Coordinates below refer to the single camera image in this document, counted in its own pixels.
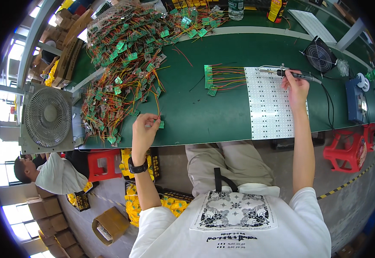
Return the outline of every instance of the fan grille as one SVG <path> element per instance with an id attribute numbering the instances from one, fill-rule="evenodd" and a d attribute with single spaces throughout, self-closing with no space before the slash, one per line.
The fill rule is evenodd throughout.
<path id="1" fill-rule="evenodd" d="M 55 119 L 48 121 L 44 111 L 54 106 Z M 67 136 L 72 124 L 72 111 L 60 90 L 46 87 L 38 90 L 25 110 L 25 125 L 31 139 L 39 146 L 52 148 Z"/>
<path id="2" fill-rule="evenodd" d="M 328 72 L 333 68 L 334 63 L 332 63 L 329 53 L 321 46 L 309 45 L 305 54 L 308 58 L 309 63 L 320 72 Z"/>

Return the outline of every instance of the plastic water bottle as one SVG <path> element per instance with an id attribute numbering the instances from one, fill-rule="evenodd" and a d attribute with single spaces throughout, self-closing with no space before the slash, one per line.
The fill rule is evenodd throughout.
<path id="1" fill-rule="evenodd" d="M 244 0 L 227 0 L 229 18 L 234 21 L 240 21 L 243 19 L 243 1 Z"/>

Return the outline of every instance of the white led panel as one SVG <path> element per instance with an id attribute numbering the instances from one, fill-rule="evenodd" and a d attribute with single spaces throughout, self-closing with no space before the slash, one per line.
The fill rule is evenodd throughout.
<path id="1" fill-rule="evenodd" d="M 288 10 L 312 38 L 319 36 L 325 43 L 336 44 L 335 38 L 311 12 Z"/>
<path id="2" fill-rule="evenodd" d="M 275 73 L 260 72 L 257 67 L 245 67 L 252 140 L 292 138 L 293 116 L 288 90 L 281 88 L 282 77 L 276 74 L 278 68 L 262 69 Z"/>

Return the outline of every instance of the black pants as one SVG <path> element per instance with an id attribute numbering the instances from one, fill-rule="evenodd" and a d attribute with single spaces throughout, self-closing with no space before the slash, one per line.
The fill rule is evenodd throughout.
<path id="1" fill-rule="evenodd" d="M 90 175 L 90 171 L 88 169 L 88 162 L 87 162 L 87 152 L 79 152 L 78 150 L 74 150 L 71 152 L 65 152 L 65 158 L 71 162 L 73 167 L 79 172 L 80 174 L 84 175 L 87 179 Z"/>

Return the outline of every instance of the green bottle label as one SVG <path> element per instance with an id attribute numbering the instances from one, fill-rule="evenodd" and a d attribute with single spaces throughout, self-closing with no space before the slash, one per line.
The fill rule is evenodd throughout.
<path id="1" fill-rule="evenodd" d="M 228 0 L 227 5 L 233 11 L 242 11 L 243 10 L 243 1 L 242 0 Z"/>

